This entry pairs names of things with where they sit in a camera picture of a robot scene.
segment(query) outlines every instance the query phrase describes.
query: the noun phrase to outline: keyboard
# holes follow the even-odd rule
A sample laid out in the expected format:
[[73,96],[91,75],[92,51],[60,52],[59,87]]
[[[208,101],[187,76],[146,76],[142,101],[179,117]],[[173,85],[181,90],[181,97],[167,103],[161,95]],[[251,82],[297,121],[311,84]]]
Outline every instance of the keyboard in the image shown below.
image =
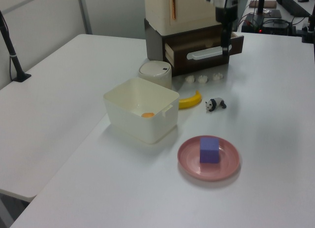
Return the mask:
[[295,16],[295,17],[309,17],[310,16],[310,13],[308,13],[303,7],[301,7],[294,0],[282,0],[282,6],[292,16]]

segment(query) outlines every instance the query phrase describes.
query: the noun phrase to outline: plastic container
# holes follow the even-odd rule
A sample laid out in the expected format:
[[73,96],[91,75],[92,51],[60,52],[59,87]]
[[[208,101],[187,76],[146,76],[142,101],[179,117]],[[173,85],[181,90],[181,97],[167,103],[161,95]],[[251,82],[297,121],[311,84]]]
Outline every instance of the plastic container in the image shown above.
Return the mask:
[[172,89],[172,67],[168,62],[147,62],[140,67],[138,76],[152,83]]
[[[141,78],[132,78],[104,94],[111,124],[153,144],[177,124],[179,94]],[[143,113],[154,113],[144,118]]]

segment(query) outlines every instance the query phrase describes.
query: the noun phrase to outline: brown box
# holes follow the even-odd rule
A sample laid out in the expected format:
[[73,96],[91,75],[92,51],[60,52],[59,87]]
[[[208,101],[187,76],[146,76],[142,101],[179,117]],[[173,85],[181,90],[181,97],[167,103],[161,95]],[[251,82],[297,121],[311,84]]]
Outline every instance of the brown box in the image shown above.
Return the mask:
[[[215,56],[200,60],[187,59],[187,54],[219,47],[221,25],[161,36],[145,19],[147,56],[151,61],[164,61],[172,65],[172,75],[181,75],[197,70],[227,64],[229,56]],[[232,33],[230,55],[242,52],[244,36]]]

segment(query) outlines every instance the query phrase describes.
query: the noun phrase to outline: orange ball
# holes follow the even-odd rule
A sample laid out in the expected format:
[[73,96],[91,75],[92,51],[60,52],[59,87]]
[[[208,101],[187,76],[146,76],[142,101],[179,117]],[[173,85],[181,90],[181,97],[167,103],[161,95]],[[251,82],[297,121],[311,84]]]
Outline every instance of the orange ball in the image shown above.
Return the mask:
[[150,117],[153,117],[155,114],[153,112],[146,112],[146,113],[143,113],[141,116],[144,117],[144,118],[150,118]]

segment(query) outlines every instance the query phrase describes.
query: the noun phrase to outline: white lid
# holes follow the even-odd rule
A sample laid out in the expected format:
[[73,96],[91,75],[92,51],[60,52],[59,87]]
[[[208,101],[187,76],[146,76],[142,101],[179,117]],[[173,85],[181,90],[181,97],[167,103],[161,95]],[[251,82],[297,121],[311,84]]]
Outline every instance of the white lid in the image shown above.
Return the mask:
[[143,64],[139,72],[145,75],[157,76],[167,73],[171,69],[171,65],[167,62],[149,61]]

